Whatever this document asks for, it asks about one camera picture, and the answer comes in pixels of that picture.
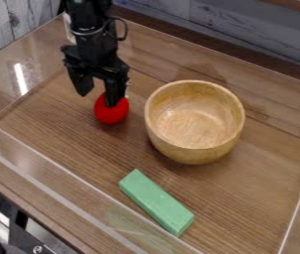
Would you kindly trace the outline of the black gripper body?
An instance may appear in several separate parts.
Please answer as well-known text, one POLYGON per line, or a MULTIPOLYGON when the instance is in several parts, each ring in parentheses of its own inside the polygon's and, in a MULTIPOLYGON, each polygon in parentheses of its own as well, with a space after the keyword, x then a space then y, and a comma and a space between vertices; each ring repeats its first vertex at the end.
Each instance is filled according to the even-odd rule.
POLYGON ((126 78, 129 65, 118 56, 118 44, 129 28, 119 18, 102 18, 96 23, 68 20, 75 42, 62 46, 64 65, 71 78, 126 78))

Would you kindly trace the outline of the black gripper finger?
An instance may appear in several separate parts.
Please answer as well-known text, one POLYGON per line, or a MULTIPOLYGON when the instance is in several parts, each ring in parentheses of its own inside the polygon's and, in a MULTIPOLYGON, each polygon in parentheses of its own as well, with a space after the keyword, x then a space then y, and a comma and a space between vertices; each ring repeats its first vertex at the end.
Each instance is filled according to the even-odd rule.
POLYGON ((86 96, 94 89, 92 73, 88 66, 67 65, 68 75, 80 96, 86 96))
POLYGON ((108 77, 104 82, 104 104, 114 107, 124 97, 129 77, 126 74, 108 77))

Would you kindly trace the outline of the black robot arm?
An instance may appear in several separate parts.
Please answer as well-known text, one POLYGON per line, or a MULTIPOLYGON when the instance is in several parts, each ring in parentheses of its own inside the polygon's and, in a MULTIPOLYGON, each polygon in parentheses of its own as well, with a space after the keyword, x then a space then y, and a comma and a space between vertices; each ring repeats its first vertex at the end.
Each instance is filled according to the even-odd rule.
POLYGON ((67 0, 74 45, 63 45, 64 65, 80 96, 94 89, 94 78, 104 83, 104 105, 114 107, 126 95, 130 67, 118 56, 127 24, 110 15, 111 0, 67 0))

